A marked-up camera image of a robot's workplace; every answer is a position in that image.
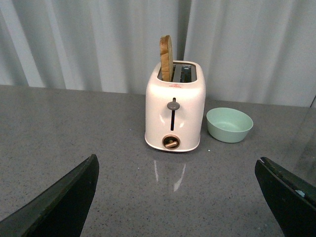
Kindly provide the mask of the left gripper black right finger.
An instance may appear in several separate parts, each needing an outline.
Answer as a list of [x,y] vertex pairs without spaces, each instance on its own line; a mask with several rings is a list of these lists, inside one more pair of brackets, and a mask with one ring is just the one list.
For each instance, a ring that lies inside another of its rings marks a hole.
[[286,237],[316,235],[316,188],[267,157],[256,161],[255,176]]

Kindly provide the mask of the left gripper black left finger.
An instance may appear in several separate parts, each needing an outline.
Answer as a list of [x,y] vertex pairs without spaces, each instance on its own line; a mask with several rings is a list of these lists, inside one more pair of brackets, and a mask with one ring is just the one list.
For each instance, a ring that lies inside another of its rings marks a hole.
[[79,237],[99,175],[95,154],[0,222],[2,237]]

